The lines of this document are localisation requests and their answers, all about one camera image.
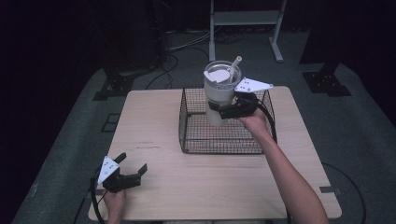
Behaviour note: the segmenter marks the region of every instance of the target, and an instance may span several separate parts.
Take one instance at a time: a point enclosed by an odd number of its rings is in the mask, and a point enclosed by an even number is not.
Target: forearm
[[[265,132],[256,139],[264,150],[282,200],[296,222],[329,223],[318,195],[293,167],[272,136]]]

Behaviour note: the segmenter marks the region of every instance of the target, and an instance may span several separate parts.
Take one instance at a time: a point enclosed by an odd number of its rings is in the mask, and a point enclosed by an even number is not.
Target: black wire basket
[[[267,117],[267,129],[276,140],[275,114],[269,91],[256,92]],[[250,155],[262,154],[262,148],[236,119],[220,127],[206,120],[204,89],[183,89],[178,124],[181,150],[188,154]]]

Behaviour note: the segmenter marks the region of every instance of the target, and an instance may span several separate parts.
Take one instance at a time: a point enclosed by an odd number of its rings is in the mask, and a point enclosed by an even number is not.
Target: human arm
[[[108,212],[107,224],[119,224],[122,220],[126,202],[126,191],[122,189],[117,193],[108,191],[104,196]]]
[[[329,223],[323,204],[311,186],[290,163],[266,129],[265,116],[257,109],[239,119],[264,151],[286,208],[297,223]]]

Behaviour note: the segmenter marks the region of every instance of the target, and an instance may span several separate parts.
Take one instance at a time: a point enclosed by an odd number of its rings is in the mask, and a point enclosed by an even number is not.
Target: wooden table
[[[148,164],[142,185],[128,189],[124,219],[276,219],[286,209],[264,155],[184,154],[178,142],[182,90],[131,91],[108,156],[126,152],[122,174]],[[279,146],[324,204],[328,217],[342,212],[329,187],[300,112],[287,87],[270,90]],[[104,219],[104,203],[99,204]],[[91,219],[97,219],[93,209]]]

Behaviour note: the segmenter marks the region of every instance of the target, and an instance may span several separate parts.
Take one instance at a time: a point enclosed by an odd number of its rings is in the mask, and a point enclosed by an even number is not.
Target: cup
[[[206,66],[204,71],[204,90],[206,95],[206,119],[212,126],[224,126],[227,124],[227,119],[221,119],[218,111],[209,108],[209,103],[223,106],[230,105],[234,98],[234,88],[241,81],[242,72],[238,66],[235,67],[233,75],[220,82],[214,80],[215,78],[208,78],[207,75],[221,74],[226,72],[230,74],[232,63],[227,61],[215,61]]]

